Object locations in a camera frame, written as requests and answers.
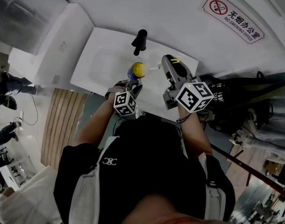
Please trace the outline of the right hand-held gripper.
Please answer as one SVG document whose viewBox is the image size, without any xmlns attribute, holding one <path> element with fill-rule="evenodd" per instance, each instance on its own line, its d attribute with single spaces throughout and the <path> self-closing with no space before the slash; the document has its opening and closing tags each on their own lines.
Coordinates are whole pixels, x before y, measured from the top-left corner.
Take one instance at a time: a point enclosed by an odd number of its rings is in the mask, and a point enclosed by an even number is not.
<svg viewBox="0 0 285 224">
<path fill-rule="evenodd" d="M 164 55 L 161 65 L 171 84 L 163 94 L 168 110 L 181 105 L 189 113 L 199 112 L 214 98 L 207 84 L 195 77 L 179 59 Z"/>
</svg>

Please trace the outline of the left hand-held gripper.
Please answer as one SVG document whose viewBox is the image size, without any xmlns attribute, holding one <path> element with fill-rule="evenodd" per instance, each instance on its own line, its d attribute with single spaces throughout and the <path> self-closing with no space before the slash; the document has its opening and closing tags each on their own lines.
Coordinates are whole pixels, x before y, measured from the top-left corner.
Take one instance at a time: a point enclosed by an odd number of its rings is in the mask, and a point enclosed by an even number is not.
<svg viewBox="0 0 285 224">
<path fill-rule="evenodd" d="M 127 80 L 123 92 L 115 94 L 114 109 L 121 116 L 128 116 L 135 113 L 137 108 L 136 98 L 143 88 L 140 79 Z"/>
</svg>

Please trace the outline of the person's left hand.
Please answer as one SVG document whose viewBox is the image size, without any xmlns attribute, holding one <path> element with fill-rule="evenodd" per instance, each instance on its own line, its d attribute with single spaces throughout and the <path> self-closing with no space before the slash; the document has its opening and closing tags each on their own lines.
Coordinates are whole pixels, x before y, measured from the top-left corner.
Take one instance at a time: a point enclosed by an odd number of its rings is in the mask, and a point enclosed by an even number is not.
<svg viewBox="0 0 285 224">
<path fill-rule="evenodd" d="M 128 80 L 122 80 L 116 83 L 113 87 L 107 90 L 105 98 L 108 99 L 111 93 L 124 92 L 127 83 Z"/>
</svg>

